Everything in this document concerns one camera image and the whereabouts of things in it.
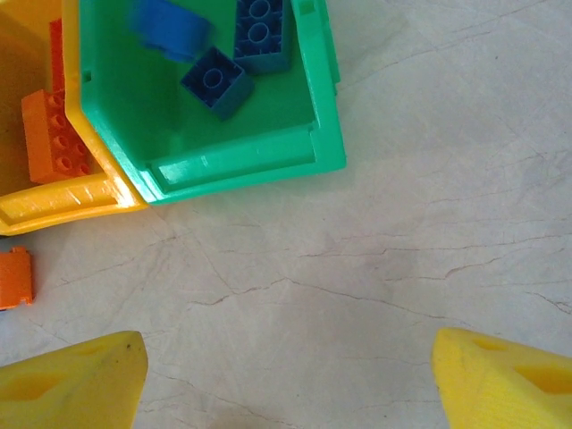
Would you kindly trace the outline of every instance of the marble floor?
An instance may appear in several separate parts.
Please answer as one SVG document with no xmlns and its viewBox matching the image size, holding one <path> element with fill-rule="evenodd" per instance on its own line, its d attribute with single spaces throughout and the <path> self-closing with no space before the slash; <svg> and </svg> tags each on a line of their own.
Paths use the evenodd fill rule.
<svg viewBox="0 0 572 429">
<path fill-rule="evenodd" d="M 440 327 L 572 355 L 572 3 L 329 6 L 349 168 L 13 239 L 0 364 L 133 329 L 138 429 L 428 429 Z"/>
</svg>

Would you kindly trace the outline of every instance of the orange duplo block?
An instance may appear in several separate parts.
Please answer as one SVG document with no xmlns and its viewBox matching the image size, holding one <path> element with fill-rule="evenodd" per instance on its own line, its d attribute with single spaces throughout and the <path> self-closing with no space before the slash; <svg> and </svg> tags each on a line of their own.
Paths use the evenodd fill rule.
<svg viewBox="0 0 572 429">
<path fill-rule="evenodd" d="M 57 93 L 65 90 L 62 20 L 50 22 L 50 47 L 52 54 L 52 92 Z"/>
<path fill-rule="evenodd" d="M 41 89 L 21 101 L 29 177 L 46 184 L 88 175 L 88 149 L 68 122 L 63 92 Z"/>
<path fill-rule="evenodd" d="M 22 301 L 31 305 L 32 263 L 26 248 L 13 248 L 0 253 L 0 310 L 14 308 Z"/>
</svg>

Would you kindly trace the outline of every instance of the lego brick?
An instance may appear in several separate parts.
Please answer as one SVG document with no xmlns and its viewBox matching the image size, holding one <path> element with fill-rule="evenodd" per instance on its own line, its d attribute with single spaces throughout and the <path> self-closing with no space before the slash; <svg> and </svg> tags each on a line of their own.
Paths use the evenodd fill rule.
<svg viewBox="0 0 572 429">
<path fill-rule="evenodd" d="M 234 61 L 249 74 L 286 72 L 293 31 L 290 0 L 238 0 Z"/>
<path fill-rule="evenodd" d="M 118 332 L 0 368 L 4 429 L 133 427 L 147 377 L 139 332 Z"/>
<path fill-rule="evenodd" d="M 181 84 L 223 121 L 254 90 L 254 81 L 244 69 L 215 47 L 197 61 Z"/>
<path fill-rule="evenodd" d="M 136 2 L 135 30 L 142 43 L 167 59 L 193 61 L 205 51 L 210 29 L 205 18 L 166 0 Z"/>
<path fill-rule="evenodd" d="M 88 175 L 88 149 L 65 116 L 63 92 L 42 89 L 21 105 L 30 179 L 46 184 Z"/>
<path fill-rule="evenodd" d="M 0 310 L 15 308 L 22 301 L 31 305 L 33 300 L 31 256 L 26 248 L 0 253 Z"/>
<path fill-rule="evenodd" d="M 572 427 L 572 358 L 442 328 L 433 372 L 451 429 Z"/>
<path fill-rule="evenodd" d="M 52 60 L 52 92 L 55 94 L 65 90 L 62 20 L 50 22 L 50 53 Z"/>
</svg>

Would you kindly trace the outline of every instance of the yellow plastic piece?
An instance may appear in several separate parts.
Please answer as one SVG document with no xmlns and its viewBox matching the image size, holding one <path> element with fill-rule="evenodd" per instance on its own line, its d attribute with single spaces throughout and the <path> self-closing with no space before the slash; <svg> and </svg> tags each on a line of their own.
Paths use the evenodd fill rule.
<svg viewBox="0 0 572 429">
<path fill-rule="evenodd" d="M 433 372 L 451 429 L 572 428 L 572 358 L 447 328 Z"/>
<path fill-rule="evenodd" d="M 130 428 L 146 376 L 139 332 L 118 332 L 5 366 L 0 428 Z"/>
<path fill-rule="evenodd" d="M 72 123 L 93 156 L 89 166 L 93 173 L 42 186 L 29 179 L 21 100 L 51 89 L 49 22 L 60 16 L 62 0 L 0 2 L 0 235 L 147 207 L 106 146 L 93 135 L 90 138 L 77 121 Z M 76 49 L 66 73 L 70 63 L 79 64 L 73 61 L 77 58 Z M 77 99 L 77 83 L 66 85 L 75 90 Z M 73 94 L 66 93 L 66 103 L 68 97 L 77 105 Z"/>
</svg>

